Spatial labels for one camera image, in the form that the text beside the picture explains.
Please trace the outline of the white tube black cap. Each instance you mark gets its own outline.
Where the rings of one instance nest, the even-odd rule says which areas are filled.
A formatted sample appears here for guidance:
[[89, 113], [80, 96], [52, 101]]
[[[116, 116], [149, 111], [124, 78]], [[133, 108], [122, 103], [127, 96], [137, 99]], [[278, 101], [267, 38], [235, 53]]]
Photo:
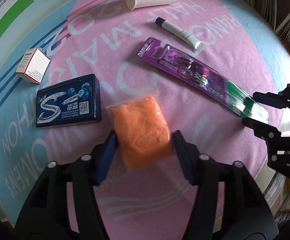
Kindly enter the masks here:
[[180, 38], [182, 41], [194, 48], [196, 51], [200, 51], [204, 46], [203, 42], [195, 38], [193, 35], [161, 17], [158, 17], [155, 20], [155, 23]]

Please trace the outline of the pink blue marathon towel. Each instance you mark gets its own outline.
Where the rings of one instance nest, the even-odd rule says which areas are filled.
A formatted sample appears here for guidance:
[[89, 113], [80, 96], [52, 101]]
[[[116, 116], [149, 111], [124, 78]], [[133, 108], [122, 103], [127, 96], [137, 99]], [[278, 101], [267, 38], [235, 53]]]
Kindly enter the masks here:
[[290, 56], [240, 0], [72, 0], [0, 69], [0, 202], [15, 239], [272, 239], [255, 178]]

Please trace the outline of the blue chewing gum tin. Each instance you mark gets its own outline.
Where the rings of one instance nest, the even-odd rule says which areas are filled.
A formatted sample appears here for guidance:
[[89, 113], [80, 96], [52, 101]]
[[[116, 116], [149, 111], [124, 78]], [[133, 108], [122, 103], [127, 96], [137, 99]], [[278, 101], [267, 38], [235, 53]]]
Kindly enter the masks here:
[[95, 74], [76, 77], [37, 91], [37, 128], [101, 120], [100, 85]]

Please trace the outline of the purple green toothbrush package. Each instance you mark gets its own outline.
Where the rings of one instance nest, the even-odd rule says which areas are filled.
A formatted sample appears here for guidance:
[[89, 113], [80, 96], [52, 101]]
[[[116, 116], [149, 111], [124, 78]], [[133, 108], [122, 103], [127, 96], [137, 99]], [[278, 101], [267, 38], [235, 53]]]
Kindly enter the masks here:
[[136, 56], [210, 96], [238, 116], [268, 122], [267, 110], [239, 86], [185, 52], [170, 44], [162, 47], [161, 43], [153, 37], [148, 38]]

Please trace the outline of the orange powder plastic bag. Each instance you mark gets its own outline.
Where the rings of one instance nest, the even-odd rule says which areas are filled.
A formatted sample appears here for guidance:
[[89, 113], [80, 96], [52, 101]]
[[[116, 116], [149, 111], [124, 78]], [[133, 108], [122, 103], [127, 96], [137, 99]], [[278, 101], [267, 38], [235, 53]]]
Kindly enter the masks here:
[[105, 102], [128, 170], [175, 154], [158, 98], [157, 86], [135, 86], [110, 93]]

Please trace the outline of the small white red box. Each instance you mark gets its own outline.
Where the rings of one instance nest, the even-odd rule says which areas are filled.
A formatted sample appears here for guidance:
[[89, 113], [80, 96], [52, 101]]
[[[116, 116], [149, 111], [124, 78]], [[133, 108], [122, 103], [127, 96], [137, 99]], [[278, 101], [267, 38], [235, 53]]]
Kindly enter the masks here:
[[30, 83], [40, 84], [50, 61], [39, 48], [28, 49], [16, 69], [16, 74]]

